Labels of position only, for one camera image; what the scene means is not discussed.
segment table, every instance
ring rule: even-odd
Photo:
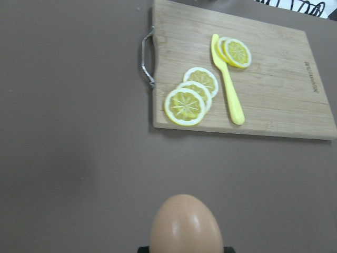
[[[337,119],[337,22],[251,0],[184,2],[304,30]],[[156,129],[151,0],[3,1],[1,252],[136,252],[170,196],[236,252],[337,252],[337,142]]]

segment yellow lemon slice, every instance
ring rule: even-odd
[[[205,103],[201,96],[187,88],[171,91],[164,103],[168,118],[183,126],[198,124],[205,116]]]
[[[228,57],[225,55],[224,51],[223,51],[223,47],[224,47],[224,44],[226,42],[226,40],[228,40],[229,38],[228,37],[221,37],[219,38],[219,40],[217,41],[217,44],[216,44],[216,51],[217,53],[219,54],[219,56],[226,62],[226,63],[229,63],[230,64],[230,60],[228,59]]]
[[[215,76],[203,67],[193,67],[187,70],[183,81],[195,81],[203,84],[209,90],[212,97],[214,97],[219,90],[219,85]]]
[[[223,51],[233,66],[243,69],[248,67],[252,62],[252,55],[248,47],[235,38],[225,41]]]
[[[203,84],[197,83],[195,81],[186,81],[177,86],[177,89],[180,89],[180,88],[191,89],[195,91],[196,93],[198,93],[205,103],[206,112],[211,108],[212,96],[210,92],[208,91],[208,89]]]

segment cutting board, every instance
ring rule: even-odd
[[[333,140],[337,128],[304,31],[249,20],[167,0],[154,0],[156,85],[153,124],[157,128]],[[213,33],[244,42],[252,64],[229,66],[245,114],[232,123],[224,85],[211,57]],[[219,92],[204,119],[179,126],[166,116],[165,97],[195,66],[211,71]]]

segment metal handle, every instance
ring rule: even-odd
[[[142,69],[143,69],[144,73],[147,75],[148,79],[150,80],[149,85],[150,85],[151,88],[154,87],[156,82],[155,82],[154,78],[147,71],[144,62],[145,62],[145,42],[148,38],[153,36],[153,33],[154,33],[154,26],[151,26],[150,32],[145,36],[145,38],[142,41]]]

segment egg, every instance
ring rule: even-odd
[[[175,195],[159,208],[152,224],[150,253],[224,253],[219,226],[199,199]]]

